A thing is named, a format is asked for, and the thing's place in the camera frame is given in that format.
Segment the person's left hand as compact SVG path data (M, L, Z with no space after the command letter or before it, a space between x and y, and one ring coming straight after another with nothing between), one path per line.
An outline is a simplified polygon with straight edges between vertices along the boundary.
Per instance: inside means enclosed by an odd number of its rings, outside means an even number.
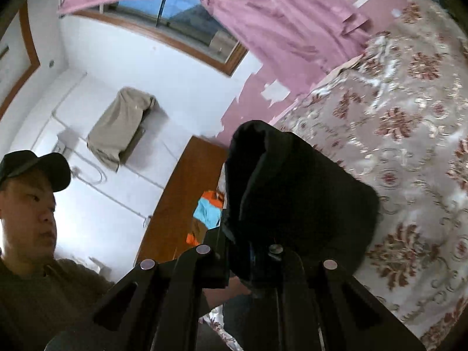
M250 295L252 293L238 276L230 277L228 285L225 288L204 288L202 291L210 310L223 305L237 296Z

